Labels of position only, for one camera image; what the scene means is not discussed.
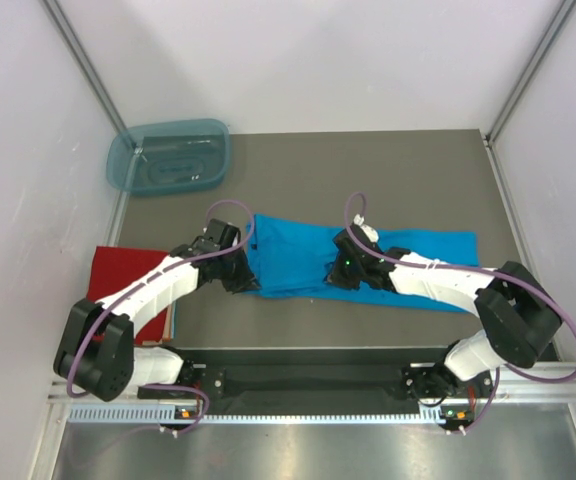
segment blue cloth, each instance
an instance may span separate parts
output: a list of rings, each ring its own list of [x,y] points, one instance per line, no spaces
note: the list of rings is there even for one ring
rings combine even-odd
[[[344,290],[324,283],[337,256],[333,238],[342,227],[321,227],[279,218],[255,215],[256,228],[248,247],[251,270],[261,283],[252,292],[268,298],[311,297],[349,302],[461,311],[413,295],[395,295],[363,284],[359,290]],[[379,246],[386,251],[404,247],[428,258],[478,265],[477,237],[472,232],[396,230],[379,232]]]

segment gray table surface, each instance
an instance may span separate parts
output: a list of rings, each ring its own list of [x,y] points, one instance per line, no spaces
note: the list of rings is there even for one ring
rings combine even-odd
[[[206,209],[223,198],[276,217],[341,225],[346,198],[362,190],[375,227],[470,230],[483,265],[518,259],[476,130],[234,135],[232,142],[232,166],[217,189],[130,198],[119,245],[169,250],[189,242]],[[235,208],[222,212],[245,224]],[[437,346],[480,328],[465,314],[233,296],[219,284],[182,298],[176,321],[172,343],[193,348]]]

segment white cable carrier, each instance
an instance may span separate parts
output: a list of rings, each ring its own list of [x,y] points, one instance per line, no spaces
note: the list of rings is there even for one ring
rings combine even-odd
[[[148,405],[73,405],[71,423],[152,423],[184,424],[192,419],[179,414],[184,407],[168,404]],[[443,424],[440,407],[419,406],[419,413],[392,415],[206,415],[201,423],[212,425],[348,425],[348,424]]]

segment blue plastic tub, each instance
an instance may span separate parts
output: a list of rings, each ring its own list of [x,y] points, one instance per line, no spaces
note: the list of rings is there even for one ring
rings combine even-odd
[[[152,196],[218,186],[230,166],[228,127],[213,119],[129,128],[115,137],[106,177],[119,190]]]

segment robotic arm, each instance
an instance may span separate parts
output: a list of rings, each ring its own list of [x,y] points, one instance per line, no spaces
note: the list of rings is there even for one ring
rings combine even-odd
[[[377,245],[377,232],[364,224],[361,216],[355,217],[350,228],[364,246],[383,253]],[[403,248],[390,249],[385,255],[427,268],[393,265],[364,252],[346,230],[334,241],[339,253],[326,277],[329,284],[357,289],[361,282],[366,282],[374,289],[420,295],[454,305],[481,320],[483,329],[448,347],[444,360],[435,365],[431,375],[414,379],[417,383],[433,383],[431,389],[437,391],[439,387],[443,396],[450,395],[461,382],[507,363],[521,368],[532,367],[562,324],[562,319],[536,296],[483,272],[436,268],[446,265],[445,262]],[[497,271],[544,292],[519,263],[506,262]]]
[[[356,217],[350,229],[365,247],[383,253],[377,232],[363,218]],[[135,348],[134,337],[158,312],[205,283],[220,280],[232,293],[258,289],[243,249],[233,250],[240,237],[238,228],[211,220],[192,244],[175,248],[125,289],[96,302],[77,302],[68,317],[54,371],[104,401],[117,398],[128,386],[179,383],[184,361],[177,351]],[[394,294],[421,295],[455,305],[481,320],[483,329],[448,347],[443,360],[430,371],[409,373],[407,385],[415,397],[415,392],[422,391],[432,392],[426,398],[450,396],[480,373],[506,363],[530,368],[562,324],[542,300],[485,271],[441,268],[446,264],[402,248],[385,254],[427,268],[392,265],[362,250],[346,230],[335,237],[335,244],[339,253],[326,277],[328,283],[357,289],[366,282]],[[518,263],[507,262],[497,271],[543,292]]]
[[[213,280],[221,280],[231,293],[259,289],[243,249],[219,253],[240,241],[237,227],[210,220],[203,235],[191,245],[175,248],[125,289],[96,302],[77,302],[55,357],[55,373],[67,378],[74,367],[73,383],[104,401],[113,400],[128,386],[175,383],[183,359],[172,349],[135,348],[134,337],[172,302]],[[81,344],[102,315],[105,318],[96,329],[97,335],[76,362]]]

